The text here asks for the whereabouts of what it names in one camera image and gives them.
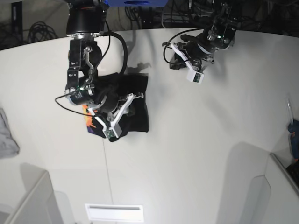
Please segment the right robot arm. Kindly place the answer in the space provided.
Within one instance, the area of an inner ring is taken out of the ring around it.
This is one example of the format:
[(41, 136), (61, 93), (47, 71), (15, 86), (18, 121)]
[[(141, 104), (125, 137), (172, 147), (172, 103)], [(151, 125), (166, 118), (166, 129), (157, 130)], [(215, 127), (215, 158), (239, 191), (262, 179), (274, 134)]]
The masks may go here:
[[(103, 138), (118, 139), (129, 132), (149, 131), (146, 106), (148, 77), (127, 73), (128, 48), (123, 37), (107, 27), (107, 0), (69, 0), (66, 33), (71, 38), (64, 97), (81, 106), (88, 131)], [(115, 38), (122, 47), (119, 71), (99, 75), (104, 61), (96, 38)]]

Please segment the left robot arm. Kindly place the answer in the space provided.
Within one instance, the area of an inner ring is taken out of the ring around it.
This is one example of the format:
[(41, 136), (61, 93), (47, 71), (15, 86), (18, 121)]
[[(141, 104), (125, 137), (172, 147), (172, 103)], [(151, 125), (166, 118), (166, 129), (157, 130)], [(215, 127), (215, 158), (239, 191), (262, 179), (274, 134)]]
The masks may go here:
[(214, 54), (218, 50), (228, 49), (235, 41), (235, 33), (241, 27), (240, 17), (242, 4), (240, 0), (210, 0), (205, 3), (209, 15), (195, 21), (202, 30), (198, 35), (189, 35), (190, 30), (182, 31), (164, 44), (164, 51), (171, 47), (172, 40), (179, 36), (181, 42), (174, 43), (178, 53), (171, 60), (166, 60), (169, 68), (179, 70), (187, 67), (187, 63), (199, 71), (208, 64), (214, 64)]

